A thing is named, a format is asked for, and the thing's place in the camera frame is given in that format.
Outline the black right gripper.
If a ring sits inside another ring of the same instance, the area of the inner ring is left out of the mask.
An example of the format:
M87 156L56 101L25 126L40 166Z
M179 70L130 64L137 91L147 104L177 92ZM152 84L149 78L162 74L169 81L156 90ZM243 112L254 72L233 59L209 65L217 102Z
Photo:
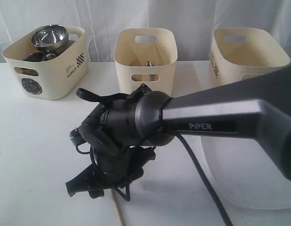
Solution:
M156 157L154 147L121 144L98 123L84 122L78 131L90 144L90 156L94 163L66 182L70 197L88 192L91 198L99 198L105 196L104 190L108 187L124 188L142 177L143 166Z

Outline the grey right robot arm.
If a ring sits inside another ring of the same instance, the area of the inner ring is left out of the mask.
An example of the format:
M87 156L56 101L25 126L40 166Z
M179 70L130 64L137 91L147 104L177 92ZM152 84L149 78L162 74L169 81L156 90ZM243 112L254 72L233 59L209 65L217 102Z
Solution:
M174 137L250 138L291 181L291 65L258 77L172 98L142 84L131 94L76 95L97 106L72 130L76 147L88 143L91 165L66 183L70 196L120 192L143 175L155 148Z

